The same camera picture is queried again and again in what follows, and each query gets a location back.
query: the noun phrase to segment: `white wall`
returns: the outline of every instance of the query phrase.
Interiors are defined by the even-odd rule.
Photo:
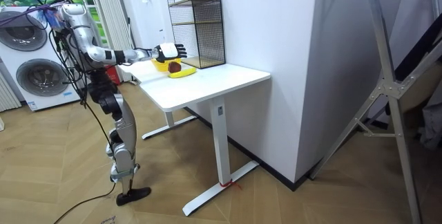
[[[402,0],[398,9],[396,22],[390,37],[392,59],[396,68],[423,33],[434,21],[431,0]],[[370,109],[369,118],[387,104],[387,98],[382,97]],[[388,116],[382,114],[379,121],[388,123]]]
[[[123,0],[137,47],[152,48],[164,42],[160,4],[166,0]]]
[[[401,0],[382,0],[389,33]],[[368,0],[316,0],[296,180],[374,89],[380,62]]]
[[[152,13],[125,0],[137,17],[139,43],[149,44]],[[166,0],[159,0],[166,41],[173,41]],[[272,74],[272,79],[226,96],[228,134],[291,181],[304,103],[314,0],[222,0],[226,58],[230,64]],[[210,120],[206,104],[192,107]]]

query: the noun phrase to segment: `banana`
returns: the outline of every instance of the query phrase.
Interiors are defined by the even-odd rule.
[[[196,68],[188,68],[188,69],[185,69],[185,70],[180,71],[180,72],[170,73],[169,77],[170,78],[180,78],[180,77],[184,77],[184,76],[187,76],[187,75],[191,75],[194,72],[196,72]]]

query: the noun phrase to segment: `desk leg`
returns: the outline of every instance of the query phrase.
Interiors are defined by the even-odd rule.
[[[182,120],[178,120],[177,122],[174,122],[172,112],[164,112],[164,117],[166,117],[166,123],[167,123],[167,125],[165,127],[161,127],[161,128],[156,129],[154,131],[150,131],[150,132],[144,134],[141,138],[144,140],[148,139],[154,135],[160,134],[162,132],[165,132],[165,131],[171,129],[172,127],[177,127],[177,126],[184,124],[190,120],[196,119],[196,116],[192,115],[192,116],[189,116],[189,117],[184,118]]]
[[[222,96],[210,100],[210,113],[213,127],[213,141],[215,142],[218,179],[220,182],[187,203],[182,209],[186,216],[193,213],[207,201],[211,200],[221,191],[230,186],[231,181],[237,181],[247,172],[259,165],[257,162],[251,161],[233,174],[230,174],[229,144],[227,142],[226,116],[224,110],[224,98]]]

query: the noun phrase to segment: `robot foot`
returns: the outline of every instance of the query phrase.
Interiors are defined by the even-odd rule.
[[[144,187],[141,189],[131,189],[127,195],[119,194],[117,196],[117,206],[125,205],[126,203],[131,203],[133,201],[142,199],[151,193],[150,187]]]

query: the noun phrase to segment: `washer door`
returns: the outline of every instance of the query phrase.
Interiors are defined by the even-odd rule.
[[[0,12],[0,20],[20,15],[20,12]],[[48,39],[43,24],[31,16],[21,16],[0,27],[0,42],[20,51],[34,51]]]
[[[17,82],[33,95],[54,96],[68,87],[65,70],[57,62],[48,59],[32,59],[23,63],[17,70]]]

